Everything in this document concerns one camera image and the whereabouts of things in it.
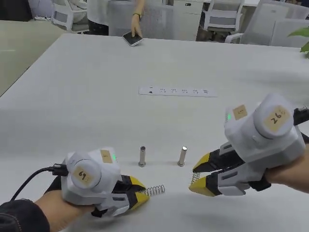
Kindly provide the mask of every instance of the leaf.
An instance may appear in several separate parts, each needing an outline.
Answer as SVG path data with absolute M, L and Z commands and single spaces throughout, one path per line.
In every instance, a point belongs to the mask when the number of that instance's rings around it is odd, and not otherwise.
M 309 27 L 307 28 L 300 28 L 294 32 L 292 32 L 291 34 L 288 35 L 289 36 L 296 36 L 296 35 L 300 35 L 300 36 L 304 36 L 304 37 L 309 37 Z
M 300 52 L 309 52 L 309 42 L 301 48 Z

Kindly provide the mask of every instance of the hand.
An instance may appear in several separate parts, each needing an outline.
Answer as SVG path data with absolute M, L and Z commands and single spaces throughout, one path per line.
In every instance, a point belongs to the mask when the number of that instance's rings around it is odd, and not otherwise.
M 95 209 L 94 206 L 76 206 L 67 203 L 62 199 L 61 190 L 47 192 L 35 203 L 45 214 L 50 232 L 63 230 L 78 217 Z
M 142 37 L 141 29 L 140 29 L 140 16 L 134 14 L 132 16 L 132 23 L 131 23 L 131 30 L 132 30 L 132 37 L 135 36 L 135 32 Z
M 309 193 L 309 145 L 306 145 L 302 157 L 287 165 L 269 169 L 265 175 L 270 183 L 283 184 Z

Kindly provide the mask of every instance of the floor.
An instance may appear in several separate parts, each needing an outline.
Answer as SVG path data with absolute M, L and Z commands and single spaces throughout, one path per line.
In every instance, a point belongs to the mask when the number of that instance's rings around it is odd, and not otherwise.
M 0 21 L 0 96 L 63 33 L 47 21 Z

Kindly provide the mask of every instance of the spring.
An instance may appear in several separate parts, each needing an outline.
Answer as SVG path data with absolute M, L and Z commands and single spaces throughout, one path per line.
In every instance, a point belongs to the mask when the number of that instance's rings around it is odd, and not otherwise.
M 191 184 L 193 184 L 194 182 L 196 182 L 199 179 L 199 176 L 201 175 L 201 173 L 193 173 L 192 176 L 192 180 L 191 180 Z
M 145 190 L 141 192 L 146 194 L 147 196 L 154 196 L 154 195 L 165 193 L 165 187 L 164 185 L 154 186 L 154 187 L 146 188 Z

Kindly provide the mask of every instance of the metal cylinder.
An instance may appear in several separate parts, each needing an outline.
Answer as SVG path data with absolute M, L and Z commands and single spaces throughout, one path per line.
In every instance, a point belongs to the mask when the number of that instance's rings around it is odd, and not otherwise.
M 145 155 L 146 155 L 146 148 L 144 146 L 141 146 L 140 147 L 140 161 L 139 161 L 140 167 L 144 167 L 146 165 Z
M 179 161 L 177 162 L 178 166 L 183 167 L 184 166 L 184 158 L 185 154 L 187 153 L 188 148 L 186 146 L 182 147 L 182 151 L 180 153 Z

